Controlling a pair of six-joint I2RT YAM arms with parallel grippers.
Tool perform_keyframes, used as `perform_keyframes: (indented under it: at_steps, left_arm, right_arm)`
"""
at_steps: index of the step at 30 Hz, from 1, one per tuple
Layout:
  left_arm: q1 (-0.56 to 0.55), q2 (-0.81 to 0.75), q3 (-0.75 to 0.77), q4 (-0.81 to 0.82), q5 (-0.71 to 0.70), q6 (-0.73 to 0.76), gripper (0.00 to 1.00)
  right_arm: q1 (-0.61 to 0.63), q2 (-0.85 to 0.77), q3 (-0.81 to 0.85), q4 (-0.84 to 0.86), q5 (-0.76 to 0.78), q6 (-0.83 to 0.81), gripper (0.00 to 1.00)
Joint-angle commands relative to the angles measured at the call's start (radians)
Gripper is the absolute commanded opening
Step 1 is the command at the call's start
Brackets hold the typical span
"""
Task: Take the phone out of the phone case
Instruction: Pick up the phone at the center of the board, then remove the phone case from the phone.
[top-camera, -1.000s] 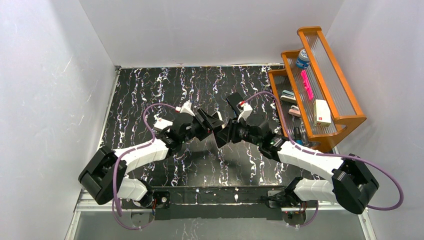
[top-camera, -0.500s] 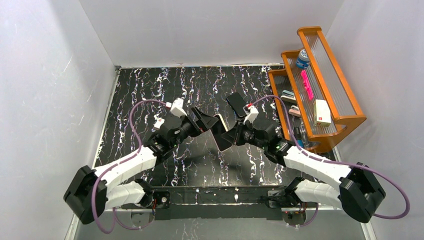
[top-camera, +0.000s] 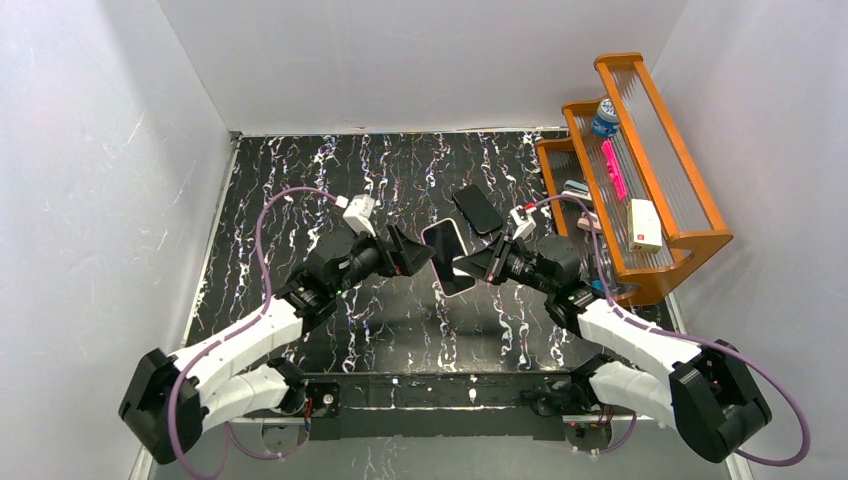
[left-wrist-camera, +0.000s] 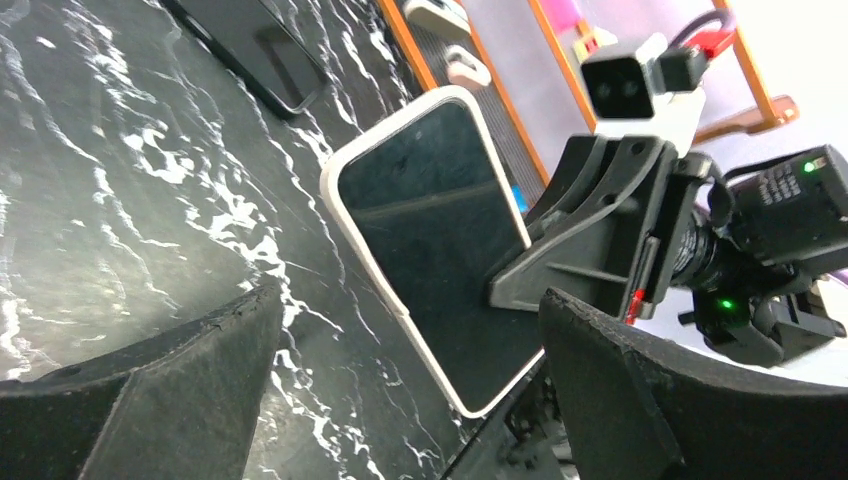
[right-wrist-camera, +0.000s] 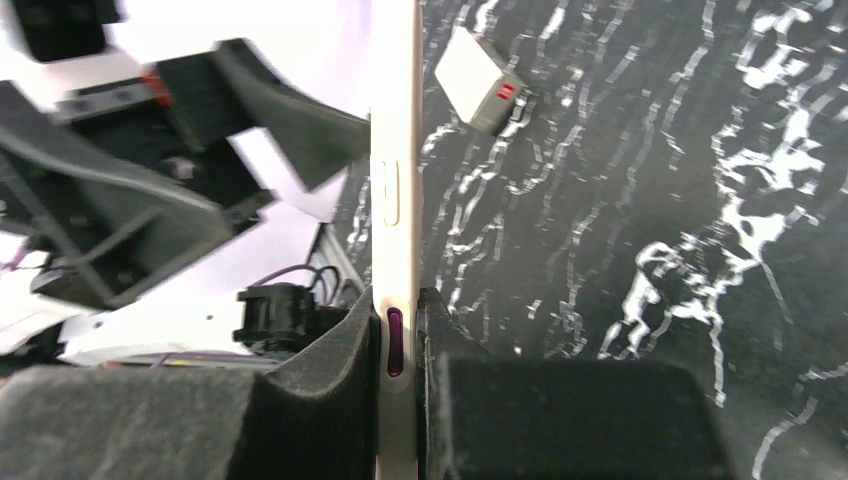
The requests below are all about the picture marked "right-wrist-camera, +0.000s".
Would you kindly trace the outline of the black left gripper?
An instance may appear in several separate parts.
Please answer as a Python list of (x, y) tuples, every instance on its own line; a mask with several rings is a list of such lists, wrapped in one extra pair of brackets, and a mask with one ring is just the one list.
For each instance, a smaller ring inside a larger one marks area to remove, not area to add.
[(119, 308), (272, 203), (228, 137), (264, 128), (313, 190), (370, 151), (370, 123), (277, 77), (250, 41), (77, 90), (53, 115), (1, 86), (1, 231), (45, 251), (38, 293)]

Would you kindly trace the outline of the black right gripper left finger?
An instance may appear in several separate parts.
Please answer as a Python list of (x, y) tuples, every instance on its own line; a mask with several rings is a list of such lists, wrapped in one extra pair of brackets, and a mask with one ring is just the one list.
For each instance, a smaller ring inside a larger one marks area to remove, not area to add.
[(370, 479), (378, 323), (365, 292), (277, 370), (32, 367), (1, 389), (5, 479)]

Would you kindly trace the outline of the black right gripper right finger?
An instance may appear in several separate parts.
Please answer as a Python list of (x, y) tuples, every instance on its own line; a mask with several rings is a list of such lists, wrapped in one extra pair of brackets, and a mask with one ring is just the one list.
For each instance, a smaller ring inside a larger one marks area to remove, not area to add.
[(653, 361), (497, 356), (418, 300), (425, 479), (732, 479), (705, 395)]

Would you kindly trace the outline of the beige phone case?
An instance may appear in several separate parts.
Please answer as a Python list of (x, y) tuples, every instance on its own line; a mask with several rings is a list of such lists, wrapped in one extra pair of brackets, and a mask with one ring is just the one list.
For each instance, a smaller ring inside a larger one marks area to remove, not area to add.
[[(415, 1), (375, 1), (371, 10), (371, 242), (373, 306), (380, 320), (377, 473), (416, 479), (417, 303), (423, 215), (418, 171), (423, 99), (422, 13)], [(386, 371), (388, 309), (404, 318), (404, 371)]]

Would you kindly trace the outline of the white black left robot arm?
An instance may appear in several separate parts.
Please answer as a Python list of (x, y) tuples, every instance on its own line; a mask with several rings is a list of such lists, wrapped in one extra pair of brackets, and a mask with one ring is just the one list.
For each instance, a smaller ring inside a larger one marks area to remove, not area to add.
[(252, 129), (307, 189), (369, 150), (365, 119), (288, 84), (244, 39), (133, 65), (51, 113), (3, 81), (1, 220), (26, 242), (1, 267), (2, 354), (65, 326), (69, 363), (237, 351), (254, 277), (219, 256), (274, 200), (231, 144)]

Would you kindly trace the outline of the purple smartphone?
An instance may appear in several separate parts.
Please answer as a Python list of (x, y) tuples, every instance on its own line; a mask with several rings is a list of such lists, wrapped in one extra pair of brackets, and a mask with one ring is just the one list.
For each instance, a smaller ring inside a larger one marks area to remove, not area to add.
[(388, 309), (389, 345), (387, 355), (387, 374), (391, 378), (400, 376), (404, 371), (404, 318), (398, 308)]

